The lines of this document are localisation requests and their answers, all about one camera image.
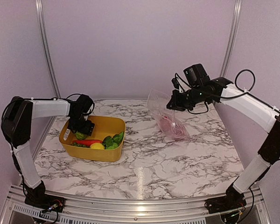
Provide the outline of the green toy pear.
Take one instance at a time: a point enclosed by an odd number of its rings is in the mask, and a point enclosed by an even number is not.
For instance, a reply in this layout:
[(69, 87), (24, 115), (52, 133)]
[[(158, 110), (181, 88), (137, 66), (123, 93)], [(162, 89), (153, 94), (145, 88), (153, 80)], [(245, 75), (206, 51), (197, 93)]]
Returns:
[(75, 137), (77, 140), (85, 140), (87, 138), (87, 135), (80, 132), (76, 132)]

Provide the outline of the clear zip top bag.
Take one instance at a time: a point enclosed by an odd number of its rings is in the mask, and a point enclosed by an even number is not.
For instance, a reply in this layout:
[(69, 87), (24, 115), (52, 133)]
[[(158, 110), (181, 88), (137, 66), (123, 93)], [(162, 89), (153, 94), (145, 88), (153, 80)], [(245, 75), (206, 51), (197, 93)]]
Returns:
[(174, 140), (187, 140), (189, 133), (184, 124), (175, 117), (175, 111), (167, 109), (171, 97), (161, 91), (150, 90), (147, 108), (161, 132)]

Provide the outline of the yellow plastic basket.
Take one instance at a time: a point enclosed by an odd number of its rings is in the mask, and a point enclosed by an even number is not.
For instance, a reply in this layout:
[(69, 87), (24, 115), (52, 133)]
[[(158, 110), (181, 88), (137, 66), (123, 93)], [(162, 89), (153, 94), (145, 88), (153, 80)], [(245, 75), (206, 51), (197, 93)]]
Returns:
[[(88, 120), (95, 124), (91, 136), (87, 137), (90, 140), (103, 140), (107, 136), (114, 136), (126, 130), (126, 124), (124, 120), (120, 118), (90, 116)], [(72, 142), (76, 139), (73, 132), (70, 132), (66, 139), (64, 138), (66, 131), (68, 131), (67, 126), (68, 122), (65, 123), (60, 132), (59, 141), (70, 156), (92, 161), (107, 162), (115, 162), (120, 159), (123, 143), (119, 144), (115, 149), (92, 149), (73, 146)]]

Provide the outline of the yellow toy lemon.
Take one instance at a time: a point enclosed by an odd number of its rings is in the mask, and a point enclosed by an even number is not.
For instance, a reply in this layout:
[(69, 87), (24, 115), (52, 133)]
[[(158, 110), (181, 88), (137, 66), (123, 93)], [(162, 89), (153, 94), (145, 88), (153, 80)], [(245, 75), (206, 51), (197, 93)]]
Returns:
[(102, 143), (96, 142), (90, 145), (91, 149), (104, 150), (105, 146)]

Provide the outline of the red toy apple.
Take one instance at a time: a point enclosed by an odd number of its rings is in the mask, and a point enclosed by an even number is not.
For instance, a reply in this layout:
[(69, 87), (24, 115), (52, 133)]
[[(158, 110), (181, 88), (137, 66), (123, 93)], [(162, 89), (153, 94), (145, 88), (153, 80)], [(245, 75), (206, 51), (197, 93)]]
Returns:
[(157, 123), (159, 126), (159, 129), (165, 134), (169, 135), (170, 131), (170, 124), (174, 122), (173, 116), (170, 114), (163, 114), (158, 117)]

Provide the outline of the red toy peach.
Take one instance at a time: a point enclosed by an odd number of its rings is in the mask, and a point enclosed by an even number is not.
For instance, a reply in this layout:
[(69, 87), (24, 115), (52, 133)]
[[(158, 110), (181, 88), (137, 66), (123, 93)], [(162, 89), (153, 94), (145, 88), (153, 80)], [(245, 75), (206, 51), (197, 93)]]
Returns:
[(182, 123), (173, 122), (170, 124), (169, 135), (175, 140), (185, 140), (189, 137), (189, 133)]

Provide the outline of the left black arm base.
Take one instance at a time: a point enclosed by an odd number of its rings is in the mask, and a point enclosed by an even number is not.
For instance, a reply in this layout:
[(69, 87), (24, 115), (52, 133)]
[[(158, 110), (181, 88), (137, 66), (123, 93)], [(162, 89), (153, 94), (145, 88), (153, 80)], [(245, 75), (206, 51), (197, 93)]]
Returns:
[(25, 204), (45, 211), (55, 210), (58, 213), (63, 211), (65, 199), (60, 196), (53, 196), (46, 194), (44, 182), (36, 188), (30, 188), (25, 182), (23, 183), (23, 193), (25, 195)]

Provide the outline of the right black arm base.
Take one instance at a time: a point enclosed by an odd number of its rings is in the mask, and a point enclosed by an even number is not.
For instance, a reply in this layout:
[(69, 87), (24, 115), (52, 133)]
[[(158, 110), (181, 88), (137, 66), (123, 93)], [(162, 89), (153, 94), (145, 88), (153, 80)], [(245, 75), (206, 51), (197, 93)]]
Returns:
[(210, 214), (233, 210), (246, 205), (244, 194), (237, 192), (233, 187), (233, 183), (227, 188), (225, 196), (209, 198), (204, 203)]

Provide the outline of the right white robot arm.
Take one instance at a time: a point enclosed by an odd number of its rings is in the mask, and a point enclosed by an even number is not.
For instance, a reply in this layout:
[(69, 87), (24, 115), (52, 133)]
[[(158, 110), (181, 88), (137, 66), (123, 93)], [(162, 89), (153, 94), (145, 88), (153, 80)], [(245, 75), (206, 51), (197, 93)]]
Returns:
[(258, 124), (267, 137), (257, 155), (233, 182), (233, 191), (222, 198), (222, 205), (232, 209), (240, 201), (240, 195), (263, 177), (269, 168), (280, 160), (280, 111), (253, 97), (248, 91), (239, 90), (223, 77), (208, 80), (200, 86), (191, 86), (185, 91), (178, 79), (172, 79), (175, 90), (167, 108), (177, 111), (192, 111), (196, 104), (213, 101), (229, 106)]

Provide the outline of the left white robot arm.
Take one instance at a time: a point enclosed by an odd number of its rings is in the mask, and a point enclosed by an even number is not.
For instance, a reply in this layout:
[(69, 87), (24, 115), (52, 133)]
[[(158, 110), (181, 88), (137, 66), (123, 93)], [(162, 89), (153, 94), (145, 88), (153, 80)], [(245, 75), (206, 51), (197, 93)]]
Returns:
[(94, 101), (81, 94), (76, 100), (69, 98), (22, 98), (15, 96), (1, 116), (1, 131), (10, 144), (15, 166), (25, 186), (36, 189), (42, 181), (38, 175), (30, 150), (32, 121), (38, 118), (69, 117), (67, 128), (73, 133), (91, 135), (94, 124), (88, 120)]

